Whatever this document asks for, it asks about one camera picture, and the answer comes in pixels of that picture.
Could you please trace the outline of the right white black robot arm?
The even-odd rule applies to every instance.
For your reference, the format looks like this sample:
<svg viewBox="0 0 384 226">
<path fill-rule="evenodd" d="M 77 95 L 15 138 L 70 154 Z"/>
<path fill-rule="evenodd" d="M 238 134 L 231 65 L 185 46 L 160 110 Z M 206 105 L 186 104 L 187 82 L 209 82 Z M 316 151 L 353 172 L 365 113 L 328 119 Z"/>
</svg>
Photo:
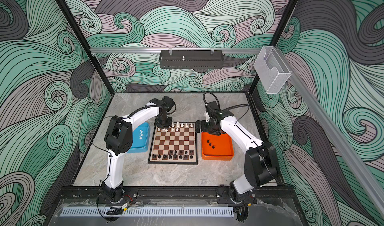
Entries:
<svg viewBox="0 0 384 226">
<path fill-rule="evenodd" d="M 250 106 L 239 104 L 221 109 L 219 99 L 213 93 L 213 102 L 206 100 L 207 93 L 203 93 L 205 104 L 205 120 L 200 121 L 201 131 L 210 135 L 227 134 L 239 146 L 245 155 L 244 173 L 230 184 L 231 198 L 241 201 L 242 197 L 251 190 L 277 180 L 279 164 L 276 148 L 270 142 L 263 142 L 252 135 L 240 124 L 233 109 Z"/>
</svg>

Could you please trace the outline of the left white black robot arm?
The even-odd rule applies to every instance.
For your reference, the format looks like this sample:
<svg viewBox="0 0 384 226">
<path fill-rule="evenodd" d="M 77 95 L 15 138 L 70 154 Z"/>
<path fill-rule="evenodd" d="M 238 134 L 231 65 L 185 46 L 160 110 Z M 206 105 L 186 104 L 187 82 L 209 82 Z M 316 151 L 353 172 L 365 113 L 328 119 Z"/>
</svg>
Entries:
<svg viewBox="0 0 384 226">
<path fill-rule="evenodd" d="M 122 200 L 123 192 L 123 166 L 125 153 L 133 145 L 134 130 L 150 120 L 155 119 L 155 125 L 160 129 L 169 128 L 173 122 L 169 116 L 176 103 L 168 96 L 161 100 L 151 99 L 145 106 L 126 116 L 113 116 L 105 134 L 108 164 L 106 179 L 101 187 L 104 194 L 112 203 Z"/>
</svg>

